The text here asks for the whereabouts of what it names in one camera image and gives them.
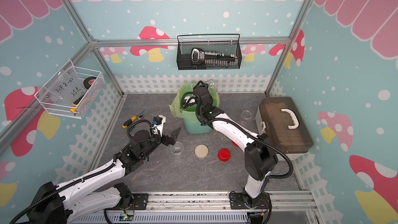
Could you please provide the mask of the peanut jar beige lid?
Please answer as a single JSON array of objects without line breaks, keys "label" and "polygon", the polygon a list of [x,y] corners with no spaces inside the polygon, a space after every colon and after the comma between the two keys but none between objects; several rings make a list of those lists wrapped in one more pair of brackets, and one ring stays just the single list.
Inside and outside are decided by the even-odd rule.
[{"label": "peanut jar beige lid", "polygon": [[175,158],[181,158],[184,156],[185,147],[181,142],[176,142],[170,147],[171,155]]}]

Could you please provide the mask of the peanut jar red lid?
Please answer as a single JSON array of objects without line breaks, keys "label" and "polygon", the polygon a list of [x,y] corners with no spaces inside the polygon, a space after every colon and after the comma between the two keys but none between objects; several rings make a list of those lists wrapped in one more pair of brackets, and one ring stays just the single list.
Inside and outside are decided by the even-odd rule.
[{"label": "peanut jar red lid", "polygon": [[216,82],[213,79],[210,79],[205,82],[208,85],[208,91],[210,94],[215,94],[218,92],[218,87],[216,85]]},{"label": "peanut jar red lid", "polygon": [[252,119],[252,112],[249,110],[244,110],[240,114],[240,120],[243,122],[250,121]]}]

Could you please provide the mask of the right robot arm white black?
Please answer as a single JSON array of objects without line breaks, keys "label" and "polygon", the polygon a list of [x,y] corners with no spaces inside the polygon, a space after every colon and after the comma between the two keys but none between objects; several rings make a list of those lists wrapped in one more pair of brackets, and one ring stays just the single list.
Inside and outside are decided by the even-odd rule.
[{"label": "right robot arm white black", "polygon": [[[255,208],[265,198],[265,186],[270,179],[285,179],[293,174],[293,163],[281,150],[273,146],[267,134],[253,133],[232,120],[223,110],[214,106],[209,85],[198,82],[191,91],[180,99],[180,108],[185,110],[196,106],[195,115],[201,125],[211,127],[233,141],[244,152],[248,180],[242,191],[243,202],[248,208]],[[288,164],[285,174],[273,175],[272,170],[280,155]]]}]

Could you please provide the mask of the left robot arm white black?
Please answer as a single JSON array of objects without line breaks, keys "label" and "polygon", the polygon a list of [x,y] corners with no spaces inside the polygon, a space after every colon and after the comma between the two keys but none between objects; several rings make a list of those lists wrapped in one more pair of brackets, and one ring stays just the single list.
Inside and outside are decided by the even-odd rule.
[{"label": "left robot arm white black", "polygon": [[104,185],[134,172],[161,144],[175,145],[181,132],[178,128],[163,135],[166,118],[155,116],[153,121],[138,120],[126,128],[129,142],[103,166],[75,179],[55,185],[43,184],[32,203],[12,220],[17,224],[26,216],[29,224],[70,224],[78,218],[102,209],[129,209],[135,204],[133,194],[123,183],[105,191]]}]

